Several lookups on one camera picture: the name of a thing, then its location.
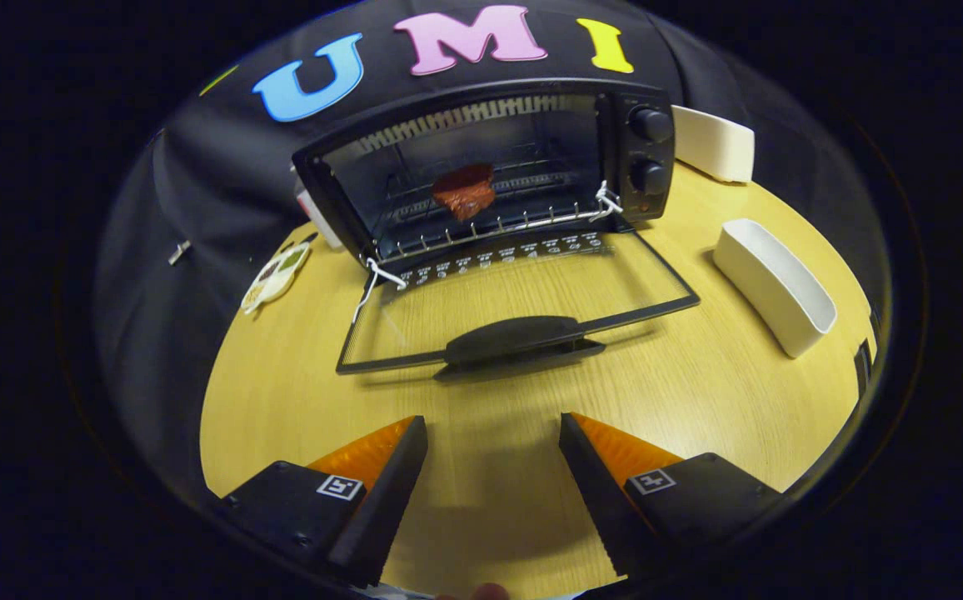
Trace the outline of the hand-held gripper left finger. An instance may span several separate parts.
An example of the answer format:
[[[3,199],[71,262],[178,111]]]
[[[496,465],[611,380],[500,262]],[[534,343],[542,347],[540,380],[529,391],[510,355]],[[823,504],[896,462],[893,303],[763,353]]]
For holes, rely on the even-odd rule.
[[[380,582],[428,451],[410,415],[306,466],[276,460],[215,506],[230,527],[310,576]]]

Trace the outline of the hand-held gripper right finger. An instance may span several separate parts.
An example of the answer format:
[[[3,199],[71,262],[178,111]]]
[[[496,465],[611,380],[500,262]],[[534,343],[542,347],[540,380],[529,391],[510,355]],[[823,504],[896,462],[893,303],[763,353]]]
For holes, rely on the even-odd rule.
[[[718,453],[691,458],[577,412],[559,448],[612,568],[646,578],[716,558],[786,495]]]

